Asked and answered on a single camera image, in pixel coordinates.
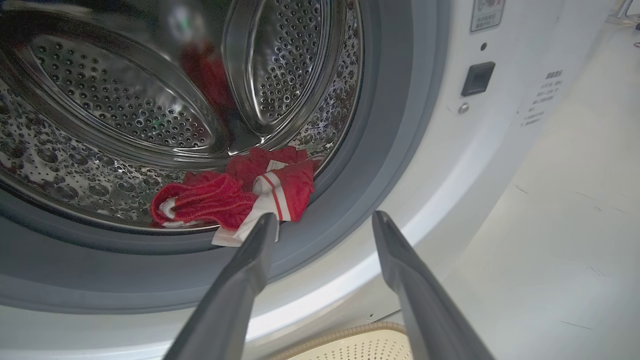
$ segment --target washing machine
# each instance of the washing machine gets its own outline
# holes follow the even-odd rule
[[[154,224],[150,201],[252,147],[323,160],[302,219],[280,226],[244,357],[396,312],[371,213],[444,278],[608,9],[3,1],[0,359],[162,358],[236,249],[212,245],[215,224]]]

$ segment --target beige basket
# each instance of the beige basket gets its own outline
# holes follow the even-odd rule
[[[404,326],[375,322],[307,341],[271,360],[413,360]]]

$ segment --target white floor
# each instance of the white floor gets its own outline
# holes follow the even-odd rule
[[[497,359],[640,358],[638,41],[605,24],[445,280]]]

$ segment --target screw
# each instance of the screw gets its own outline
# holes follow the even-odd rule
[[[466,114],[469,111],[469,103],[468,102],[464,102],[462,105],[460,105],[460,108],[458,109],[458,113],[460,115],[462,114]]]

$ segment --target red stripe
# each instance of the red stripe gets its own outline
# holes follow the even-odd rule
[[[280,209],[280,203],[278,202],[278,197],[276,196],[276,186],[269,180],[268,177],[262,175],[262,177],[271,185],[271,193],[273,194],[273,200],[276,200],[276,209],[278,209],[278,220],[282,220],[282,210]]]

